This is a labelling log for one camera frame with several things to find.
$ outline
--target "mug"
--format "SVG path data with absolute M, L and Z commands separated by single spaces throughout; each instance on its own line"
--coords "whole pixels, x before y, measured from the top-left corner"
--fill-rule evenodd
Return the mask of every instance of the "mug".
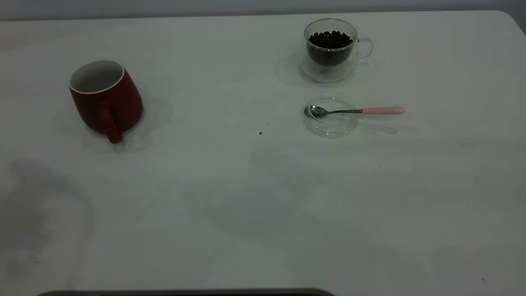
M 324 48 L 314 44 L 311 36 L 327 34 L 333 37 L 335 32 L 345 34 L 352 41 L 340 48 Z M 358 31 L 346 21 L 337 18 L 323 18 L 310 23 L 304 30 L 305 51 L 300 56 L 301 69 L 316 82 L 338 82 L 355 69 L 357 63 L 372 53 L 373 44 L 369 38 L 358 38 Z M 367 51 L 358 53 L 358 43 L 368 43 Z
M 120 63 L 101 60 L 80 67 L 69 80 L 80 118 L 114 144 L 143 114 L 143 102 L 131 79 Z

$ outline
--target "spoon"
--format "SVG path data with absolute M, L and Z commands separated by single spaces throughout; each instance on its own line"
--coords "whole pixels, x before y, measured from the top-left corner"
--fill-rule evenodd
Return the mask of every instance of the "spoon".
M 406 110 L 403 107 L 376 107 L 376 108 L 363 108 L 355 110 L 337 110 L 337 111 L 327 111 L 319 106 L 309 107 L 310 113 L 316 118 L 324 117 L 332 113 L 360 113 L 360 114 L 390 114 L 398 115 L 403 114 Z

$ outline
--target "coffee bean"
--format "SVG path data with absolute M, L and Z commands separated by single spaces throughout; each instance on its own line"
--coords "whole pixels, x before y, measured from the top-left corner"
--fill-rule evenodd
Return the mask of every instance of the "coffee bean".
M 309 41 L 317 47 L 328 49 L 343 48 L 352 43 L 350 37 L 345 33 L 342 34 L 340 31 L 314 33 L 309 38 Z M 307 52 L 313 61 L 322 66 L 336 66 L 347 60 L 351 53 L 351 48 L 342 51 L 327 52 L 307 45 Z

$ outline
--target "glass cup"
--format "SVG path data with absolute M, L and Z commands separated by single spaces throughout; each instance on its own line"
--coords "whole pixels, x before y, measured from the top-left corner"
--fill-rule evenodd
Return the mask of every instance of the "glass cup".
M 351 44 L 341 48 L 323 48 L 309 39 L 315 33 L 339 31 L 352 40 Z M 338 82 L 355 69 L 357 63 L 372 53 L 370 38 L 358 38 L 356 29 L 346 21 L 336 18 L 323 18 L 310 23 L 304 31 L 306 50 L 300 56 L 301 69 L 313 80 L 321 83 Z M 366 52 L 358 53 L 358 43 L 368 43 Z

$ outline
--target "white wall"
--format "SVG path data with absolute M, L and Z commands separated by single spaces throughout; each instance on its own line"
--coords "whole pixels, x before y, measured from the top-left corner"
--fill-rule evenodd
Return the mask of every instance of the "white wall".
M 526 27 L 525 0 L 0 0 L 0 20 L 497 9 Z

